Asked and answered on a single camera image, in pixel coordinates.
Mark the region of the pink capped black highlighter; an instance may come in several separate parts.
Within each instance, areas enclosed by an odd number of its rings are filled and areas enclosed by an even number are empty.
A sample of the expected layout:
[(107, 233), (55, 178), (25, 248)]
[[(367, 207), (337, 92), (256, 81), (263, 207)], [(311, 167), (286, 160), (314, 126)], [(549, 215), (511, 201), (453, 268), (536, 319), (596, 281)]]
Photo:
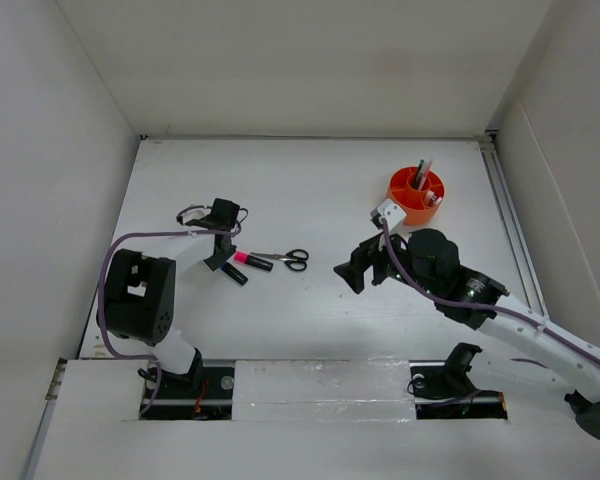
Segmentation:
[(255, 268), (257, 270), (264, 271), (264, 272), (271, 272), (274, 268), (274, 265), (272, 262), (262, 259), (262, 258), (259, 258), (254, 255), (242, 252), (242, 251), (237, 251), (234, 254), (234, 260), (237, 263), (240, 263), (242, 265), (246, 265), (248, 267)]

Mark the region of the blue capped black highlighter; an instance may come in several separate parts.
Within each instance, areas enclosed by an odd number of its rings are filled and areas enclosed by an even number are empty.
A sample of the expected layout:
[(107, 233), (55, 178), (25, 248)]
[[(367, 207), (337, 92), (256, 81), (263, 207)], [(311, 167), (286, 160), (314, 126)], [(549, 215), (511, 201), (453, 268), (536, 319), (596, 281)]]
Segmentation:
[(244, 286), (248, 282), (248, 277), (229, 262), (225, 263), (221, 270), (240, 286)]

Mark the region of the black handled scissors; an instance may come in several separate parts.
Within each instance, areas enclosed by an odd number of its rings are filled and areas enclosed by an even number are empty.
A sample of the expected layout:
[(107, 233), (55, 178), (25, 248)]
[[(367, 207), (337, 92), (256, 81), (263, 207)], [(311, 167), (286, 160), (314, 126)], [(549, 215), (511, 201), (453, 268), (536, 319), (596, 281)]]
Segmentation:
[(304, 249), (293, 249), (284, 254), (251, 252), (252, 256), (282, 262), (294, 272), (303, 272), (307, 269), (309, 253)]

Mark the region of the pink pencil sharpener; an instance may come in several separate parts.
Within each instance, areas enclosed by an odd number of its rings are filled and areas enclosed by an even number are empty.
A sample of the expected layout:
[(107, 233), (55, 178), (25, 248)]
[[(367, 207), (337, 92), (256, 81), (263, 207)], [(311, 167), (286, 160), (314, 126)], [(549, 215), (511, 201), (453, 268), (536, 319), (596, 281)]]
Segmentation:
[(442, 200), (442, 197), (437, 195), (433, 190), (428, 190), (424, 196), (424, 205), (426, 208), (433, 208), (438, 205)]

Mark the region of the green gel pen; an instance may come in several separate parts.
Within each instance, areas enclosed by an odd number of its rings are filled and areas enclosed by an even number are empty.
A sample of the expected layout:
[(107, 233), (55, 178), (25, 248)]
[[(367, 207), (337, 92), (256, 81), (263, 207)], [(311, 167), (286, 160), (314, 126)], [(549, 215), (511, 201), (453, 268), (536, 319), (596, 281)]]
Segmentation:
[(425, 164), (425, 160), (421, 159), (419, 162), (418, 169), (416, 171), (416, 176), (414, 178), (414, 183), (413, 183), (413, 186), (416, 190), (419, 189), (420, 179), (421, 179), (421, 175), (422, 175), (422, 170), (424, 168), (424, 164)]

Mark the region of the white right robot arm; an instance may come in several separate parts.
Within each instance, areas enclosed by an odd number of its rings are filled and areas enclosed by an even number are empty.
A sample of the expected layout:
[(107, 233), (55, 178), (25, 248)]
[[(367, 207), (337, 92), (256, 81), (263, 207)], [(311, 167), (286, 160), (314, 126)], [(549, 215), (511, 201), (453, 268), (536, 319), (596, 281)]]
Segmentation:
[(373, 285), (400, 281), (431, 300), (448, 319), (498, 339), (565, 380), (576, 424), (600, 440), (600, 347), (528, 308), (505, 286), (461, 264), (457, 245), (442, 232), (421, 229), (403, 238), (382, 232), (358, 245), (334, 273), (355, 292), (364, 274)]

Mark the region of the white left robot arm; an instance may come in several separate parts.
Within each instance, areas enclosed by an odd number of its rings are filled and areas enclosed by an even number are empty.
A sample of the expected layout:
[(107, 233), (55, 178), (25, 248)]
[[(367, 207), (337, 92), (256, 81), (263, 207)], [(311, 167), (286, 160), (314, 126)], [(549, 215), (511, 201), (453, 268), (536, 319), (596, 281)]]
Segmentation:
[(101, 267), (96, 313), (114, 358), (150, 362), (153, 368), (142, 370), (142, 377), (168, 382), (181, 396), (200, 390), (201, 352), (173, 327), (176, 279), (200, 263), (211, 271), (223, 268), (247, 216), (247, 208), (217, 198), (178, 212), (178, 231), (129, 233), (114, 241)]

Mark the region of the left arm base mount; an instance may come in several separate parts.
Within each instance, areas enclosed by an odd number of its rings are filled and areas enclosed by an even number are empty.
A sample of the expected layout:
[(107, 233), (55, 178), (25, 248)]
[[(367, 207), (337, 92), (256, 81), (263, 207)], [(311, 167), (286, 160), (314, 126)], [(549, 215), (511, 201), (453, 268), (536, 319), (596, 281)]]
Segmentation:
[(140, 404), (142, 420), (225, 421), (232, 419), (235, 364), (199, 361), (190, 373), (164, 371), (154, 383), (156, 368), (139, 369), (145, 381)]

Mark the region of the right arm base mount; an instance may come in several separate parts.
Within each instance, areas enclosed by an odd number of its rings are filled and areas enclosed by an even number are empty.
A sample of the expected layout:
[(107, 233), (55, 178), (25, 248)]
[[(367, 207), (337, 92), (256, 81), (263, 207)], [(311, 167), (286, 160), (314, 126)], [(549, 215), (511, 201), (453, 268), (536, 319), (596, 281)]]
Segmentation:
[(483, 390), (469, 378), (474, 357), (482, 348), (457, 344), (445, 360), (409, 362), (406, 392), (413, 397), (417, 420), (507, 420), (501, 392)]

